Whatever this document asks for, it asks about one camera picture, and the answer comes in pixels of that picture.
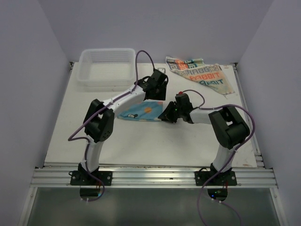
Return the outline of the blue polka dot towel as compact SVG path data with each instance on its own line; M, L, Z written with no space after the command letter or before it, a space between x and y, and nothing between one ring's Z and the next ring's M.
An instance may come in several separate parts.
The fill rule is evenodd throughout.
M117 118L128 121L161 121L158 117L162 113L162 101L143 101L122 111Z

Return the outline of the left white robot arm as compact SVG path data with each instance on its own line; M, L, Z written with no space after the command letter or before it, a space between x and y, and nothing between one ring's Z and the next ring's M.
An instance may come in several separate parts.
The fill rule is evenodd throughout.
M168 76L155 69L151 76L146 76L125 92L113 98L91 102L84 119L84 132L87 147L80 166L84 169L81 179L87 185L98 179L96 170L105 140L113 133L114 120L118 114L144 100L165 100Z

